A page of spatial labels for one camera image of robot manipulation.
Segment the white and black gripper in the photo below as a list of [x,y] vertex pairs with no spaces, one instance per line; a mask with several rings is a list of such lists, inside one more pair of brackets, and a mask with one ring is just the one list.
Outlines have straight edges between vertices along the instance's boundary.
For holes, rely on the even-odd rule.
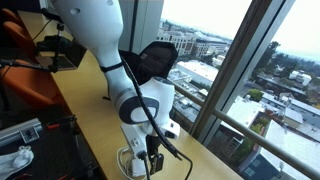
[[158,136],[147,135],[146,145],[148,153],[149,174],[153,175],[155,172],[161,171],[164,163],[164,155],[158,150],[161,145],[161,140]]

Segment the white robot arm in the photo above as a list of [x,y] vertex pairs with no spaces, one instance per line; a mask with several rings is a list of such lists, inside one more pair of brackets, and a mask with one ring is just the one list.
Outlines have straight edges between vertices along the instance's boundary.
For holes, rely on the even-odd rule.
[[118,0],[50,1],[71,34],[94,55],[106,78],[109,98],[132,152],[132,173],[151,176],[160,171],[164,156],[158,152],[159,146],[178,154],[169,142],[180,133],[180,126],[169,117],[174,102],[173,84],[159,76],[140,84],[121,57],[123,20]]

